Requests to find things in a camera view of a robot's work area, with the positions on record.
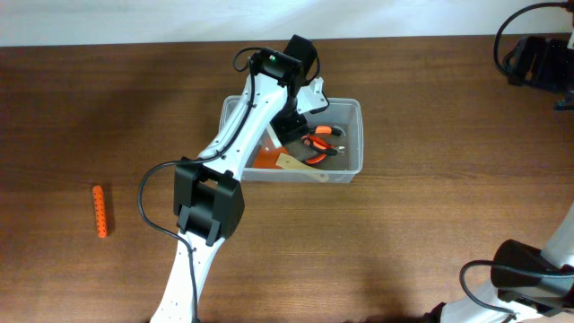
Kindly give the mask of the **orange scraper wooden handle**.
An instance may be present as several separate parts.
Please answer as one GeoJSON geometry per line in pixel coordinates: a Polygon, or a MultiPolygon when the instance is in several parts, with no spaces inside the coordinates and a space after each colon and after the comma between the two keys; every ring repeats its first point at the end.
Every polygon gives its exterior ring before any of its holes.
{"type": "Polygon", "coordinates": [[[317,179],[319,182],[327,182],[329,180],[326,174],[320,173],[317,169],[289,155],[289,152],[283,146],[275,147],[271,139],[263,141],[252,163],[252,167],[266,170],[303,170],[305,175],[317,179]]]}

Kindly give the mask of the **small red cutting pliers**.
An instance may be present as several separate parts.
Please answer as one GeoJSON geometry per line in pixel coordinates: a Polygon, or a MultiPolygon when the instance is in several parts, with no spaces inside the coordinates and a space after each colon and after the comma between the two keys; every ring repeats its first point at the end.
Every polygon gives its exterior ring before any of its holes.
{"type": "Polygon", "coordinates": [[[316,153],[313,157],[303,161],[307,165],[316,165],[321,163],[326,157],[342,154],[345,150],[345,147],[342,145],[331,145],[314,135],[303,136],[301,142],[316,153]]]}

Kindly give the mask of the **orange black needle-nose pliers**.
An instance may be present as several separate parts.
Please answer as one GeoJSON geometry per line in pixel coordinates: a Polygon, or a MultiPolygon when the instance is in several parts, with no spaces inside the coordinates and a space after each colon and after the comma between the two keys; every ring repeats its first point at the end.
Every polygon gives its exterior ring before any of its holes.
{"type": "Polygon", "coordinates": [[[338,126],[316,126],[309,128],[309,134],[345,136],[345,131],[338,126]]]}

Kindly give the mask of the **clear plastic container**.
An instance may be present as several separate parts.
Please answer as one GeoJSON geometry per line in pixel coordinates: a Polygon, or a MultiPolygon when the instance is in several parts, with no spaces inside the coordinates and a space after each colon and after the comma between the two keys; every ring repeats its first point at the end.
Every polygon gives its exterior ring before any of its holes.
{"type": "Polygon", "coordinates": [[[308,125],[335,126],[343,130],[340,135],[324,135],[323,140],[344,150],[334,157],[327,157],[312,170],[259,169],[250,164],[260,148],[268,146],[268,134],[263,134],[248,159],[243,171],[244,181],[310,182],[347,184],[362,170],[364,138],[361,105],[354,99],[331,98],[327,110],[307,113],[308,125]]]}

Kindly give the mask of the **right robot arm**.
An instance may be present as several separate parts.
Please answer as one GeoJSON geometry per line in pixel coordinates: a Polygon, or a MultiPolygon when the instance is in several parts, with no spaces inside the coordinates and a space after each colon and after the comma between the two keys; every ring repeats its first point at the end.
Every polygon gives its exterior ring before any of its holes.
{"type": "MultiPolygon", "coordinates": [[[[563,94],[558,111],[573,110],[572,42],[521,39],[502,60],[510,84],[563,94]]],[[[465,298],[441,303],[424,322],[522,322],[573,312],[573,210],[542,249],[506,240],[492,260],[461,268],[465,298]]]]}

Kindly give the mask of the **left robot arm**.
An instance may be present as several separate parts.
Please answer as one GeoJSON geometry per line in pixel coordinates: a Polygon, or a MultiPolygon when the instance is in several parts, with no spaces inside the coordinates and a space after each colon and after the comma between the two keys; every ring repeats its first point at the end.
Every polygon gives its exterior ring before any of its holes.
{"type": "Polygon", "coordinates": [[[240,185],[259,139],[301,138],[306,114],[329,106],[320,60],[309,39],[295,35],[282,51],[252,49],[245,88],[224,128],[195,159],[171,161],[176,256],[154,322],[197,322],[198,302],[218,249],[236,231],[245,209],[240,185]]]}

